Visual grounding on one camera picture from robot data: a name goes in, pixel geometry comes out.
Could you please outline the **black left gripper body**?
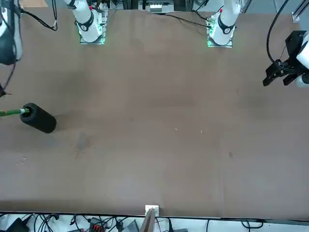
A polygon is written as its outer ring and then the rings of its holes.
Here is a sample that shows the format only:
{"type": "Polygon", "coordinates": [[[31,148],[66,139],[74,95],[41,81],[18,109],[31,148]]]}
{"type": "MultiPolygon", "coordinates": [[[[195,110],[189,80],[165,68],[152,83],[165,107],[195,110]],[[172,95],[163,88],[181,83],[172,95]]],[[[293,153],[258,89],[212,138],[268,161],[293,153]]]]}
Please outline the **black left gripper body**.
{"type": "Polygon", "coordinates": [[[281,63],[287,71],[308,72],[308,31],[294,30],[285,40],[288,59],[281,63]]]}

